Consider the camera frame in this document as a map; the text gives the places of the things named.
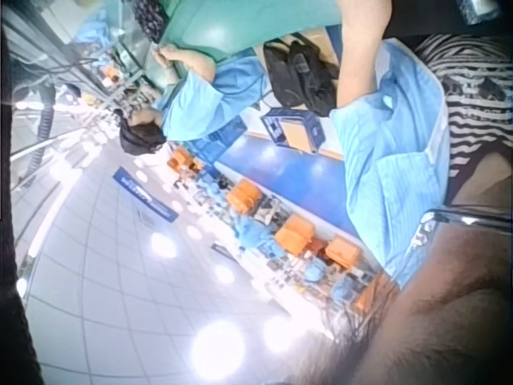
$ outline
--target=blue sign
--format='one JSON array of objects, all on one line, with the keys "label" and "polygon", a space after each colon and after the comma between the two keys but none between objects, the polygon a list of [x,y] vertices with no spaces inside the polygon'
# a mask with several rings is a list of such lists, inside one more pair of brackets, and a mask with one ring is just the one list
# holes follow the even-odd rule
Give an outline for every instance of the blue sign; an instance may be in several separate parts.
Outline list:
[{"label": "blue sign", "polygon": [[166,221],[172,223],[178,217],[178,214],[167,207],[161,201],[158,201],[134,179],[123,167],[120,167],[114,174],[114,179],[121,184],[131,195],[143,202],[149,209],[160,215]]}]

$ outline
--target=ceiling light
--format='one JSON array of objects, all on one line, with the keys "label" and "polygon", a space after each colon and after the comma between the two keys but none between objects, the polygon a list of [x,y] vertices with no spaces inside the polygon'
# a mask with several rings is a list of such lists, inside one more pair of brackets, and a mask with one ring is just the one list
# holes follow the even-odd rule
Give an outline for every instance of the ceiling light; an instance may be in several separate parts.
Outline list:
[{"label": "ceiling light", "polygon": [[66,200],[68,194],[70,193],[71,189],[73,188],[77,180],[79,180],[81,175],[82,170],[72,170],[67,174],[67,178],[63,180],[63,190],[60,192],[57,198],[55,198],[54,203],[52,204],[52,206],[48,210],[48,213],[42,220],[38,232],[35,234],[35,237],[32,240],[32,243],[30,244],[28,254],[32,258],[35,258],[38,255],[42,243],[44,242],[45,237],[48,234],[48,231],[50,230],[52,223],[54,222],[55,217],[57,217],[57,214],[63,206],[64,201]]},{"label": "ceiling light", "polygon": [[71,166],[64,159],[58,160],[53,166],[50,167],[50,175],[52,175],[55,180],[58,181],[65,180],[70,171]]},{"label": "ceiling light", "polygon": [[174,242],[160,233],[153,233],[151,236],[151,248],[164,258],[176,257],[176,246]]},{"label": "ceiling light", "polygon": [[235,324],[217,321],[198,333],[192,344],[192,365],[209,381],[220,381],[233,374],[244,361],[245,345]]},{"label": "ceiling light", "polygon": [[86,156],[86,159],[82,162],[82,167],[87,168],[91,165],[94,159],[98,157],[98,155],[101,153],[102,148],[100,146],[95,147],[93,151],[89,152],[89,154]]},{"label": "ceiling light", "polygon": [[141,180],[143,183],[146,183],[147,182],[147,176],[144,172],[142,172],[141,170],[139,170],[138,172],[135,173],[135,176],[137,176],[139,178],[139,180]]},{"label": "ceiling light", "polygon": [[173,210],[175,210],[177,213],[182,213],[184,211],[184,207],[179,201],[173,201],[171,202],[171,207]]},{"label": "ceiling light", "polygon": [[16,108],[18,110],[25,110],[28,107],[28,104],[26,102],[17,102]]},{"label": "ceiling light", "polygon": [[18,281],[16,282],[16,290],[18,291],[19,296],[21,298],[23,298],[25,296],[26,287],[27,287],[26,279],[19,278]]},{"label": "ceiling light", "polygon": [[265,344],[273,353],[288,350],[292,346],[294,338],[292,323],[284,317],[272,317],[264,325]]},{"label": "ceiling light", "polygon": [[33,110],[42,110],[45,105],[41,102],[28,102],[27,107]]},{"label": "ceiling light", "polygon": [[109,139],[105,136],[103,132],[97,132],[93,135],[93,137],[98,141],[100,144],[105,144],[109,141]]},{"label": "ceiling light", "polygon": [[96,146],[92,142],[83,142],[82,147],[85,152],[93,152]]},{"label": "ceiling light", "polygon": [[199,241],[203,236],[201,235],[201,231],[198,230],[198,228],[194,227],[193,225],[187,226],[187,234],[192,239],[196,239]]},{"label": "ceiling light", "polygon": [[219,281],[225,285],[235,281],[233,272],[226,266],[217,265],[214,269],[214,272],[216,273],[217,279],[219,279]]}]

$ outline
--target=black and white striped cloth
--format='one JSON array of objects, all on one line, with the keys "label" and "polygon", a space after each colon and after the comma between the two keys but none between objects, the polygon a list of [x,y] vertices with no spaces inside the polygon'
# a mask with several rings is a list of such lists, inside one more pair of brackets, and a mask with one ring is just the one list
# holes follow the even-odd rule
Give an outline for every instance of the black and white striped cloth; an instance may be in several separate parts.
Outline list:
[{"label": "black and white striped cloth", "polygon": [[451,202],[484,156],[513,151],[513,63],[504,38],[430,36],[418,57],[443,85],[449,111]]}]

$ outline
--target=blue uniform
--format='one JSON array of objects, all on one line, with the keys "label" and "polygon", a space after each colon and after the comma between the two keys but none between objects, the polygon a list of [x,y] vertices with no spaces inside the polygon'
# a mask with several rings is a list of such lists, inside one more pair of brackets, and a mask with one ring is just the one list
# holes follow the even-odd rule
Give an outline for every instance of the blue uniform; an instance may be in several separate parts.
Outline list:
[{"label": "blue uniform", "polygon": [[347,210],[385,271],[404,286],[422,264],[406,249],[422,215],[442,205],[450,138],[442,84],[406,47],[385,41],[378,91],[332,111],[345,155]]},{"label": "blue uniform", "polygon": [[162,111],[162,131],[168,140],[194,140],[222,128],[260,100],[267,79],[256,56],[222,63],[212,84],[189,71],[177,95],[169,86],[154,108]]}]

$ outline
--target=black backpack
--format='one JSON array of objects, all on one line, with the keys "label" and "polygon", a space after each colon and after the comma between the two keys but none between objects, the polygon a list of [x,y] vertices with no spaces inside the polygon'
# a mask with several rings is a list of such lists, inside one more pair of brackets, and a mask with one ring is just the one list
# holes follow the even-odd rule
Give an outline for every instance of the black backpack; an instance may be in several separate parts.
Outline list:
[{"label": "black backpack", "polygon": [[[319,58],[319,47],[302,34],[293,34],[302,41],[290,46],[274,39],[264,44],[264,57],[273,93],[284,107],[306,107],[321,117],[336,108],[336,90],[332,80],[338,68]],[[281,49],[274,44],[285,47]]]}]

